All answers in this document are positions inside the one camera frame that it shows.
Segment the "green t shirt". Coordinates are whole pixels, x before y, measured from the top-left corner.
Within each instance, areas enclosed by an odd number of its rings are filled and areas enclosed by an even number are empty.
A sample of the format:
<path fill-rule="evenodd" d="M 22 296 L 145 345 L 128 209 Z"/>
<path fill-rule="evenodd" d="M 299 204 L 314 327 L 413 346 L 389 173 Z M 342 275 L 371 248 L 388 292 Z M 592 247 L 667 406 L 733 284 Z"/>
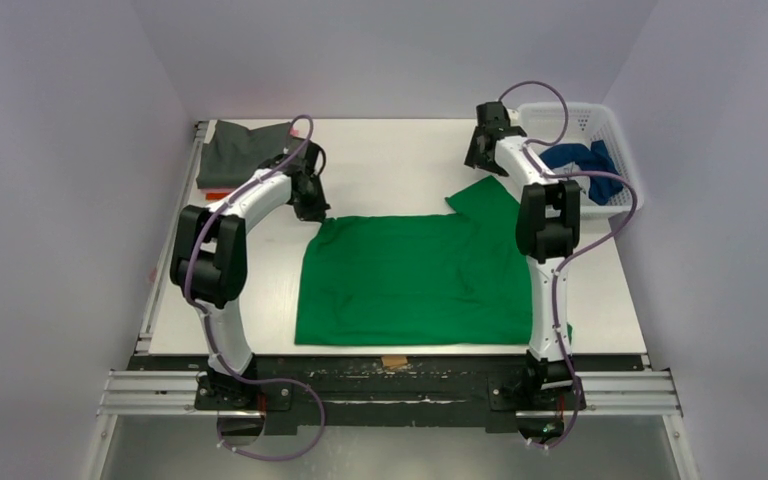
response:
<path fill-rule="evenodd" d="M 486 177 L 445 214 L 327 219 L 302 261 L 299 345 L 525 345 L 535 325 L 518 202 Z"/>

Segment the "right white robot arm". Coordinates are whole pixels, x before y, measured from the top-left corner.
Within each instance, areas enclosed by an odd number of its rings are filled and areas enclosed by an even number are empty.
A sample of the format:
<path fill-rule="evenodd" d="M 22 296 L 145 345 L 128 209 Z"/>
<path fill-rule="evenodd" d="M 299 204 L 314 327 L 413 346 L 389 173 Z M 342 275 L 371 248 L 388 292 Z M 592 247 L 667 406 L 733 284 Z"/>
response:
<path fill-rule="evenodd" d="M 544 407 L 576 384 L 564 268 L 580 241 L 581 189 L 553 172 L 534 143 L 502 102 L 481 103 L 465 165 L 507 177 L 521 189 L 514 237 L 532 289 L 532 332 L 521 392 L 529 404 Z"/>

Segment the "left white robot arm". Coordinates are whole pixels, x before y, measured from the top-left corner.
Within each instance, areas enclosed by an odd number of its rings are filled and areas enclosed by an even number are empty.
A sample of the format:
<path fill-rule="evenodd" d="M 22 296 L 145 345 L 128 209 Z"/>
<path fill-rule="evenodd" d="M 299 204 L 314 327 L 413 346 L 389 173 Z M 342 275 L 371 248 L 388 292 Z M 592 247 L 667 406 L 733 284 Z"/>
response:
<path fill-rule="evenodd" d="M 248 234 L 285 205 L 301 222 L 324 222 L 330 208 L 321 181 L 326 161 L 318 144 L 302 141 L 262 163 L 223 199 L 179 213 L 170 280 L 200 318 L 209 351 L 206 388 L 219 386 L 232 408 L 247 408 L 258 395 L 239 307 L 248 277 Z"/>

